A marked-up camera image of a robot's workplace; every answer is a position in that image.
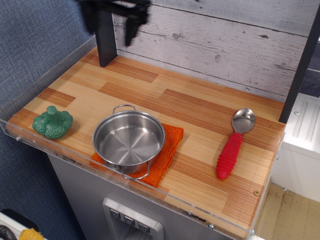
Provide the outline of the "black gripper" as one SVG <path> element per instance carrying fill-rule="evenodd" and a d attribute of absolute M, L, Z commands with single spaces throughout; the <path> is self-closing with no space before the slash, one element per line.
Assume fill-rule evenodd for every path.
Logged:
<path fill-rule="evenodd" d="M 148 21 L 150 0 L 125 0 L 133 6 L 124 6 L 116 0 L 78 0 L 86 29 L 93 34 L 99 25 L 98 10 L 104 10 L 126 17 L 125 45 L 129 47 L 136 37 L 138 29 Z"/>

